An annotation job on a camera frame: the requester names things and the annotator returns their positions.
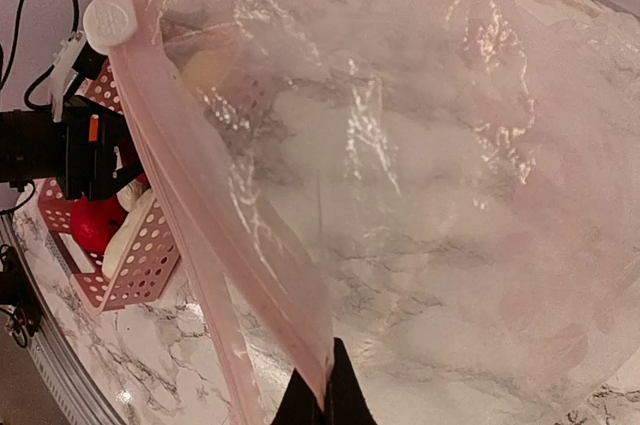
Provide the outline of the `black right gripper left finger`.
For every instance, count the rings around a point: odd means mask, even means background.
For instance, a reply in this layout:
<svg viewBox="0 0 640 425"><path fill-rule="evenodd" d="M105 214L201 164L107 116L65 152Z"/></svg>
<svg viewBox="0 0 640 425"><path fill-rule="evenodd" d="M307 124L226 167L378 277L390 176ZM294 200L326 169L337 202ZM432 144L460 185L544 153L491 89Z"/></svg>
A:
<svg viewBox="0 0 640 425"><path fill-rule="evenodd" d="M321 425L323 415L311 389L294 370L272 425Z"/></svg>

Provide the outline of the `pink perforated plastic basket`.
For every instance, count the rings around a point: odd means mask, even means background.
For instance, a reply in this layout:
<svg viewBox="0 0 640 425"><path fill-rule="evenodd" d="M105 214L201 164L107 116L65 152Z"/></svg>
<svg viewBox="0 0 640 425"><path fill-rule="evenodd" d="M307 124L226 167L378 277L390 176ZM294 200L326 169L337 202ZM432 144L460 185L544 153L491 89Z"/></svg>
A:
<svg viewBox="0 0 640 425"><path fill-rule="evenodd" d="M80 247L71 234L74 203L54 178L40 182L38 210L48 236L46 246L65 270L72 291L92 315L160 298L180 254L153 193L132 205L105 256Z"/></svg>

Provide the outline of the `red toy apple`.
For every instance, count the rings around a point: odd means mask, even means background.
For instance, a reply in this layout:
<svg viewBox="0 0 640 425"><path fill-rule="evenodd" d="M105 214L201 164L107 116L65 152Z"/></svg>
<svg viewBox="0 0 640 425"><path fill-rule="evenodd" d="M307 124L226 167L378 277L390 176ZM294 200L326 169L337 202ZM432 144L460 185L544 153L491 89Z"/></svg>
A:
<svg viewBox="0 0 640 425"><path fill-rule="evenodd" d="M83 196L71 212L72 238L84 251L103 255L127 215L116 196L104 201L90 201Z"/></svg>
<svg viewBox="0 0 640 425"><path fill-rule="evenodd" d="M140 173L137 175L136 180L145 187L150 186L150 182L144 173L142 163L139 159L135 145L131 138L126 138L118 144L120 158L122 166L124 168L137 167Z"/></svg>

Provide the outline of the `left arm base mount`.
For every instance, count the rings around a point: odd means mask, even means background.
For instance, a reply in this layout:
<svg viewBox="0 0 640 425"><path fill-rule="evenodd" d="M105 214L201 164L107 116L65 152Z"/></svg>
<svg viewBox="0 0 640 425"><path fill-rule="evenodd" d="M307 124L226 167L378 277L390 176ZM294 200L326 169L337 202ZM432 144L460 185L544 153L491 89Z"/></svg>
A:
<svg viewBox="0 0 640 425"><path fill-rule="evenodd" d="M1 245L1 318L4 328L21 349L27 349L39 330L43 310L18 251Z"/></svg>

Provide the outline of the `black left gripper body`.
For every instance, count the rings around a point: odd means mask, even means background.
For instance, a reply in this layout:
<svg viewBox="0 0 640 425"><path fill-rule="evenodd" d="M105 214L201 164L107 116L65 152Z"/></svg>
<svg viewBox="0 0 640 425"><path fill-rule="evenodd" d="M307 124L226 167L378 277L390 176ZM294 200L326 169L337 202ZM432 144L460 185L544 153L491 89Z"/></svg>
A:
<svg viewBox="0 0 640 425"><path fill-rule="evenodd" d="M107 200L135 179L120 158L126 138L123 115L79 95L65 103L60 123L45 112L3 112L1 181L22 188L54 178L68 200Z"/></svg>

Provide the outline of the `clear pink zip top bag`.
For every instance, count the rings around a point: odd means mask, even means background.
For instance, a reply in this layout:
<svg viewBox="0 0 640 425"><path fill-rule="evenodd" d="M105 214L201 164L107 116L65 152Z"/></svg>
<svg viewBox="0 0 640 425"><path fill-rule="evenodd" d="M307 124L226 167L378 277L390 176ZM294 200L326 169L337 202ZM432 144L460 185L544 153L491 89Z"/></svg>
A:
<svg viewBox="0 0 640 425"><path fill-rule="evenodd" d="M94 0L235 424L550 424L639 350L639 10Z"/></svg>

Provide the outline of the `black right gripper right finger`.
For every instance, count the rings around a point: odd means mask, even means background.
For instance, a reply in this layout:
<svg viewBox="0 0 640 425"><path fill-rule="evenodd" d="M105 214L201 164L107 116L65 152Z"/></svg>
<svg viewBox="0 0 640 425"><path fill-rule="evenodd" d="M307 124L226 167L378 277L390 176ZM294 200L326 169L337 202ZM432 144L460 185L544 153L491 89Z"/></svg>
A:
<svg viewBox="0 0 640 425"><path fill-rule="evenodd" d="M323 417L329 425L377 425L339 338L334 339L334 366L326 388Z"/></svg>

